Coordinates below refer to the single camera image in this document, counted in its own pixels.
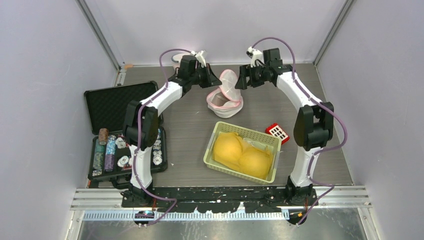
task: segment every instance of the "black foam lining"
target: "black foam lining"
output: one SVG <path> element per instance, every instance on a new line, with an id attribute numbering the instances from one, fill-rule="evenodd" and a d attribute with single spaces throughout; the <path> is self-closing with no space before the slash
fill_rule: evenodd
<path id="1" fill-rule="evenodd" d="M 132 100 L 141 101 L 150 97 L 158 89 L 155 81 L 123 85 L 84 93 L 94 135 L 107 128 L 109 132 L 122 131 L 127 105 Z"/>

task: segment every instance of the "brown cylinder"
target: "brown cylinder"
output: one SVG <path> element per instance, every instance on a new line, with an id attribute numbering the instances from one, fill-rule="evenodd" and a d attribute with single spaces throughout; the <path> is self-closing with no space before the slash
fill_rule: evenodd
<path id="1" fill-rule="evenodd" d="M 109 130 L 107 128 L 101 128 L 98 131 L 98 144 L 106 145 L 108 143 Z"/>

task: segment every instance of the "red object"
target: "red object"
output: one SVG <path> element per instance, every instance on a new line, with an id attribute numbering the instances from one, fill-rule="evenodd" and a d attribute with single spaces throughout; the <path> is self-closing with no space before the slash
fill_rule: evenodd
<path id="1" fill-rule="evenodd" d="M 277 123 L 274 123 L 271 126 L 267 127 L 265 129 L 265 133 L 280 138 L 281 145 L 283 145 L 290 139 L 289 135 Z"/>

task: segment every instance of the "white bag with pink trim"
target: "white bag with pink trim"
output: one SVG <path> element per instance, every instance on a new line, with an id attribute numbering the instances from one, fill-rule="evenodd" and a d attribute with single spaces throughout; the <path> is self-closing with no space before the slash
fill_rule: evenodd
<path id="1" fill-rule="evenodd" d="M 220 118 L 230 118 L 243 108 L 243 97 L 240 89 L 236 89 L 237 74 L 230 70 L 224 70 L 219 76 L 222 82 L 215 91 L 206 97 L 207 107 Z"/>

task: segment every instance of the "gray floor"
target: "gray floor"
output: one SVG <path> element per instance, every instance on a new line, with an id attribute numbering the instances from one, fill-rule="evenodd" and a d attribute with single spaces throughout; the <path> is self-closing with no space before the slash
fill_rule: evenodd
<path id="1" fill-rule="evenodd" d="M 297 73 L 306 87 L 318 98 L 324 100 L 324 93 L 312 64 L 298 64 Z M 225 69 L 239 73 L 236 65 L 212 66 L 219 76 Z M 166 68 L 168 76 L 173 73 Z M 156 81 L 161 87 L 165 77 L 159 67 L 130 68 L 125 76 L 125 85 Z M 164 128 L 167 138 L 169 167 L 165 172 L 153 175 L 155 186 L 247 186 L 257 185 L 238 177 L 218 172 L 206 167 L 203 156 L 216 122 L 223 121 L 244 128 L 263 132 L 273 123 L 278 123 L 288 134 L 293 136 L 293 127 L 297 110 L 290 100 L 272 83 L 261 87 L 249 88 L 241 94 L 244 99 L 243 109 L 235 116 L 222 119 L 208 109 L 206 96 L 214 88 L 201 89 L 194 86 L 182 99 L 174 102 L 164 113 Z M 337 136 L 329 146 L 339 143 Z M 297 145 L 290 139 L 281 146 L 277 175 L 274 185 L 284 185 L 295 165 Z M 351 176 L 341 150 L 327 152 L 319 156 L 314 178 L 327 183 L 351 184 Z"/>
<path id="2" fill-rule="evenodd" d="M 299 228 L 285 220 L 163 221 L 138 228 L 130 221 L 84 221 L 79 240 L 364 240 L 356 208 L 314 209 Z"/>

